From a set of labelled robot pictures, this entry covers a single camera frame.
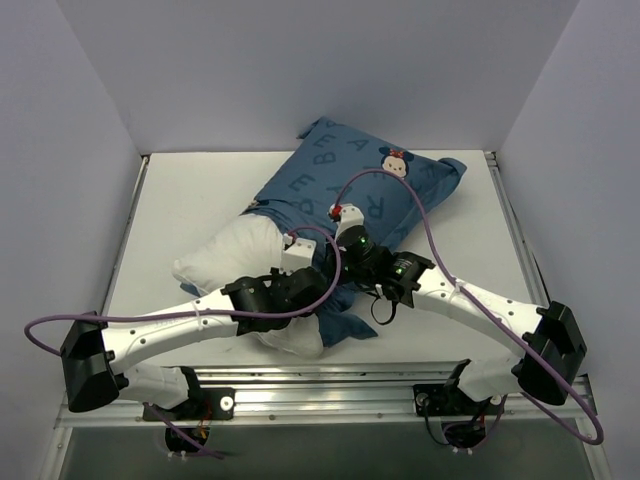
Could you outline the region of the white pillow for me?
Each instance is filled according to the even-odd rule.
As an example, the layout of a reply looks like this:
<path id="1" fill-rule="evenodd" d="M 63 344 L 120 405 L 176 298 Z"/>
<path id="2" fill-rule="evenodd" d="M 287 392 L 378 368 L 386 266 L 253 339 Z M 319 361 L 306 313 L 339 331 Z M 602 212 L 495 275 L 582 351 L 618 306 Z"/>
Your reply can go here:
<path id="1" fill-rule="evenodd" d="M 265 216 L 241 215 L 195 251 L 173 262 L 172 275 L 207 295 L 237 279 L 268 274 L 280 265 L 283 234 Z M 315 314 L 298 317 L 281 330 L 254 335 L 273 349 L 303 358 L 317 358 L 324 346 Z"/>

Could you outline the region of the blue cartoon print pillowcase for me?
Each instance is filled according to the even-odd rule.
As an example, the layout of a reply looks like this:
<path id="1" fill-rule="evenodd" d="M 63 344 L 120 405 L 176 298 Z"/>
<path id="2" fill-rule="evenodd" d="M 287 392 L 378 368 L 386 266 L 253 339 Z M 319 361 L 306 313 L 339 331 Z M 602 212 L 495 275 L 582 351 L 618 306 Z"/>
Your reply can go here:
<path id="1" fill-rule="evenodd" d="M 283 235 L 301 227 L 302 236 L 317 244 L 316 267 L 325 253 L 325 238 L 316 230 L 335 230 L 328 210 L 337 199 L 358 207 L 373 241 L 395 250 L 422 212 L 445 201 L 467 170 L 455 158 L 423 157 L 326 117 L 300 138 L 298 149 L 239 216 L 265 216 Z"/>

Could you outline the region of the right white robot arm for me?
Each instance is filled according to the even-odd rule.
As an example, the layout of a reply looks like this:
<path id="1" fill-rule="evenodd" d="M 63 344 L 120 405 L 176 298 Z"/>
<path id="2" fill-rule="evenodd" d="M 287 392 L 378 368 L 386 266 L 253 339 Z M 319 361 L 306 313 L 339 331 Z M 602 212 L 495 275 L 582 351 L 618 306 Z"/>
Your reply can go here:
<path id="1" fill-rule="evenodd" d="M 362 225 L 339 227 L 335 240 L 338 249 L 327 261 L 341 264 L 341 282 L 393 308 L 454 320 L 508 349 L 500 359 L 465 359 L 456 366 L 443 390 L 450 409 L 464 413 L 480 401 L 515 392 L 549 405 L 565 403 L 587 353 L 568 306 L 522 303 L 461 280 L 450 282 L 431 260 L 376 244 Z"/>

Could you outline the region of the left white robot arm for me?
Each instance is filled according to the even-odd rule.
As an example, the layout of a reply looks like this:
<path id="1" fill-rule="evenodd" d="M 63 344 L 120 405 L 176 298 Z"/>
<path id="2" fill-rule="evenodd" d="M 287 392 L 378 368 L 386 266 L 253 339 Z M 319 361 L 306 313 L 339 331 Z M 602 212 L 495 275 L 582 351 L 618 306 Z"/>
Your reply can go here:
<path id="1" fill-rule="evenodd" d="M 208 404 L 195 370 L 151 365 L 149 358 L 204 340 L 282 329 L 310 314 L 328 288 L 312 267 L 291 274 L 273 269 L 143 321 L 76 320 L 60 348 L 68 408 L 85 413 L 121 399 L 195 419 Z"/>

